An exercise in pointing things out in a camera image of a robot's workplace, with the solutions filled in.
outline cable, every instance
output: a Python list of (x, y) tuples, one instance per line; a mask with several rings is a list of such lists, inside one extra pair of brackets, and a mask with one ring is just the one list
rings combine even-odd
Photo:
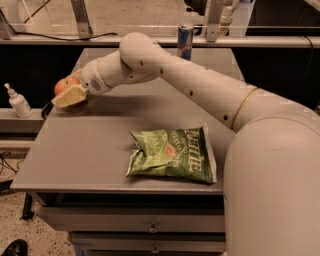
[(37, 10), (35, 10), (25, 21), (23, 22), (26, 24), (34, 15), (36, 15), (43, 7), (45, 7), (51, 0), (48, 0), (47, 2), (43, 3)]
[(54, 39), (54, 40), (62, 40), (62, 41), (83, 41), (83, 40), (89, 40), (89, 39), (94, 39), (94, 38), (99, 38), (99, 37), (103, 37), (103, 36), (110, 36), (110, 35), (118, 35), (117, 33), (114, 32), (109, 32), (109, 33), (104, 33), (104, 34), (100, 34), (100, 35), (96, 35), (96, 36), (91, 36), (91, 37), (86, 37), (86, 38), (76, 38), (76, 39), (69, 39), (69, 38), (61, 38), (61, 37), (55, 37), (55, 36), (49, 36), (49, 35), (44, 35), (44, 34), (37, 34), (37, 33), (31, 33), (31, 32), (15, 32), (15, 34), (17, 35), (30, 35), (30, 36), (42, 36), (42, 37), (46, 37), (49, 39)]
[(7, 162), (6, 159), (5, 159), (5, 157), (10, 156), (10, 155), (11, 155), (11, 152), (9, 152), (9, 151), (5, 151), (5, 152), (2, 152), (2, 153), (0, 154), (0, 165), (1, 165), (0, 174), (2, 173), (2, 171), (3, 171), (4, 168), (9, 169), (10, 171), (13, 171), (15, 174), (17, 174), (18, 171), (20, 170), (19, 164), (20, 164), (23, 160), (18, 161), (18, 163), (17, 163), (17, 169), (14, 169), (10, 164), (8, 164), (8, 162)]
[(308, 60), (307, 66), (306, 66), (305, 71), (304, 71), (304, 73), (303, 73), (303, 75), (302, 75), (300, 85), (299, 85), (299, 87), (298, 87), (297, 97), (299, 97), (299, 98), (301, 98), (301, 97), (300, 97), (300, 94), (301, 94), (301, 91), (302, 91), (302, 87), (303, 87), (303, 84), (304, 84), (306, 75), (307, 75), (307, 73), (308, 73), (308, 71), (309, 71), (309, 68), (310, 68), (310, 65), (311, 65), (311, 60), (312, 60), (312, 57), (313, 57), (313, 50), (314, 50), (313, 43), (312, 43), (312, 41), (310, 40), (310, 38), (307, 37), (307, 36), (303, 36), (303, 37), (309, 41), (309, 43), (310, 43), (310, 48), (311, 48), (311, 52), (310, 52), (310, 56), (309, 56), (309, 60)]

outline metal frame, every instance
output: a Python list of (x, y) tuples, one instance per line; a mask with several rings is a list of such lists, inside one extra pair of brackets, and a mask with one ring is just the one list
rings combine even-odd
[(79, 38), (90, 38), (93, 34), (84, 0), (71, 0), (74, 16), (77, 21)]
[(224, 5), (224, 0), (208, 0), (207, 8), (208, 21), (206, 39), (208, 42), (215, 42), (219, 36), (220, 17)]
[(0, 39), (11, 39), (12, 35), (13, 35), (12, 30), (7, 24), (7, 20), (0, 6)]
[[(49, 39), (42, 36), (14, 35), (10, 34), (10, 27), (6, 24), (5, 18), (0, 12), (0, 45), (81, 45), (85, 47), (118, 47), (122, 36), (105, 36), (90, 38), (93, 34), (87, 15), (84, 0), (70, 0), (72, 3), (74, 15), (78, 25), (78, 36), (55, 36), (61, 40)], [(206, 34), (194, 36), (193, 47), (268, 47), (268, 48), (309, 48), (310, 42), (299, 36), (223, 36), (218, 37), (219, 23), (224, 0), (208, 0), (205, 21)], [(320, 37), (309, 37), (314, 48), (320, 48)], [(161, 46), (176, 47), (177, 37), (159, 36), (153, 37)]]

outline chip bag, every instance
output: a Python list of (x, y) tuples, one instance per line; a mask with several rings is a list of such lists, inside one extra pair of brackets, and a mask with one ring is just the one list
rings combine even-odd
[(129, 131), (134, 148), (127, 176), (187, 178), (212, 184), (216, 163), (207, 127), (178, 130)]

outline black shoe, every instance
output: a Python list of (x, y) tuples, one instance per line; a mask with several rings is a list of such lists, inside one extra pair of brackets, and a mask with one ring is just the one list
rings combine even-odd
[(1, 256), (27, 256), (28, 244), (22, 239), (13, 241)]

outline pump bottle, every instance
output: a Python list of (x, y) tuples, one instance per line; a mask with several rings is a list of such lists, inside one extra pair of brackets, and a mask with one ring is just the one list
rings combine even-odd
[(10, 96), (9, 103), (18, 116), (21, 118), (31, 116), (33, 112), (25, 97), (11, 89), (9, 84), (5, 84), (4, 86), (8, 89), (8, 94)]

